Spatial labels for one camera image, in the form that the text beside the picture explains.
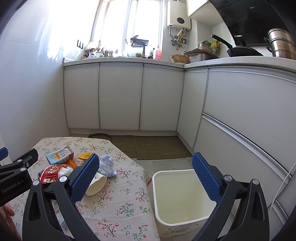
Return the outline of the person's left hand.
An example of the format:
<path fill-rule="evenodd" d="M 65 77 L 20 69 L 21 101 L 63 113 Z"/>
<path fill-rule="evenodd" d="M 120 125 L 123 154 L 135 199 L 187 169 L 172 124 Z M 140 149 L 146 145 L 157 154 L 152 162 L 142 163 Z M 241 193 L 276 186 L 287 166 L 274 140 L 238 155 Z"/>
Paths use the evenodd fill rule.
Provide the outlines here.
<path fill-rule="evenodd" d="M 11 231 L 14 235 L 19 239 L 22 240 L 21 236 L 19 235 L 16 226 L 13 222 L 12 217 L 15 216 L 15 212 L 13 211 L 11 205 L 6 203 L 5 205 L 1 206 L 1 216 L 6 222 L 6 224 L 10 227 Z"/>

